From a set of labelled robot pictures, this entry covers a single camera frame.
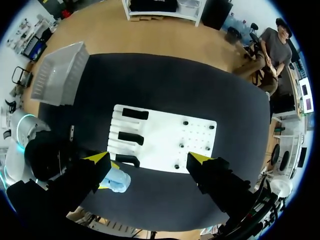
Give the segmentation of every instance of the person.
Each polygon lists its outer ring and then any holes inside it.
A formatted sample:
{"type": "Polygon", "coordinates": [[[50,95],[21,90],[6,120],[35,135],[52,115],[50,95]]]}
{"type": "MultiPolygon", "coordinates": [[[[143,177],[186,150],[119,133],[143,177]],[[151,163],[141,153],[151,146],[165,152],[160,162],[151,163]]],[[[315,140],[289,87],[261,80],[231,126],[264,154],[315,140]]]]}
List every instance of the person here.
{"type": "Polygon", "coordinates": [[[292,51],[287,40],[292,32],[282,18],[275,21],[277,30],[268,27],[261,35],[261,50],[256,59],[235,69],[234,74],[242,78],[248,78],[251,74],[267,66],[259,88],[268,92],[270,96],[278,88],[278,76],[291,61],[292,51]]]}

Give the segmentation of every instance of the white board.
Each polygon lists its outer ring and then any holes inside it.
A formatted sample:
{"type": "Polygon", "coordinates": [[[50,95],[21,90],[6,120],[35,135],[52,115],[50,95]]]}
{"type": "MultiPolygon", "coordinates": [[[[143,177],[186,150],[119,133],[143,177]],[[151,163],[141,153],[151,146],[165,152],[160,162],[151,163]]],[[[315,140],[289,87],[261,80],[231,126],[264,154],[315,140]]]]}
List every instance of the white board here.
{"type": "Polygon", "coordinates": [[[212,120],[117,104],[113,109],[107,151],[112,160],[116,154],[132,155],[138,158],[141,168],[188,174],[188,152],[211,157],[216,131],[217,123],[212,120]],[[148,119],[122,116],[123,108],[148,111],[148,119]],[[119,140],[119,132],[138,134],[144,137],[144,143],[140,146],[119,140]]]}

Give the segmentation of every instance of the black trash can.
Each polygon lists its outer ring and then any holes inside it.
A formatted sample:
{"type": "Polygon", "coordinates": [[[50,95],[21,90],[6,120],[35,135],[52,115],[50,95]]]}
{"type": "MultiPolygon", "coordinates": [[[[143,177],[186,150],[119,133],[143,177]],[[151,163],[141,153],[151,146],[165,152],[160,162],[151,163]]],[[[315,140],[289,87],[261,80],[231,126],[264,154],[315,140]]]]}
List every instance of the black trash can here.
{"type": "Polygon", "coordinates": [[[227,33],[224,36],[224,39],[232,45],[235,45],[241,38],[241,33],[232,26],[228,28],[227,33]]]}

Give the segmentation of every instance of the hand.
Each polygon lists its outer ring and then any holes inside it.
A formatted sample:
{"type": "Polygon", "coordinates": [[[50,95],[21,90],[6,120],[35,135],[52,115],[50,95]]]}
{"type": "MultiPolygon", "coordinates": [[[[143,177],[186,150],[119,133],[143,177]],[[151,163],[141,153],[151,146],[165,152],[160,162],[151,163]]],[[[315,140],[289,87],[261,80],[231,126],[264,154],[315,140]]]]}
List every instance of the hand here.
{"type": "Polygon", "coordinates": [[[267,54],[265,55],[265,63],[269,68],[271,68],[272,66],[271,58],[267,54]]]}
{"type": "Polygon", "coordinates": [[[270,65],[270,70],[271,70],[272,76],[274,78],[277,78],[278,77],[277,70],[274,68],[274,66],[270,65]]]}

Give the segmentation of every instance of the desk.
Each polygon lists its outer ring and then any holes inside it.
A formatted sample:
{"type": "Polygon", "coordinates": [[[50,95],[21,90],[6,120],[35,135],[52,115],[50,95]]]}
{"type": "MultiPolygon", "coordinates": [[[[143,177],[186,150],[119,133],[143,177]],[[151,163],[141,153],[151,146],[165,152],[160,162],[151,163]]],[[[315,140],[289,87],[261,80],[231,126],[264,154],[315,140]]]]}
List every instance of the desk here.
{"type": "MultiPolygon", "coordinates": [[[[253,84],[182,58],[95,54],[84,69],[74,105],[40,104],[38,117],[65,137],[74,125],[80,146],[105,151],[115,104],[216,121],[211,156],[226,159],[236,175],[255,185],[270,112],[268,97],[253,84]]],[[[189,231],[228,219],[189,174],[117,164],[131,176],[130,187],[123,194],[109,189],[89,194],[82,203],[87,211],[151,231],[189,231]]]]}
{"type": "Polygon", "coordinates": [[[301,94],[300,94],[299,86],[297,85],[297,82],[296,82],[296,80],[299,79],[298,74],[295,70],[292,70],[289,67],[285,67],[283,71],[285,71],[285,73],[287,73],[287,75],[289,76],[293,99],[294,99],[294,110],[274,113],[272,117],[279,122],[281,122],[281,120],[279,119],[280,117],[287,117],[287,116],[297,116],[299,119],[301,119],[303,110],[302,110],[302,105],[300,100],[301,94]]]}

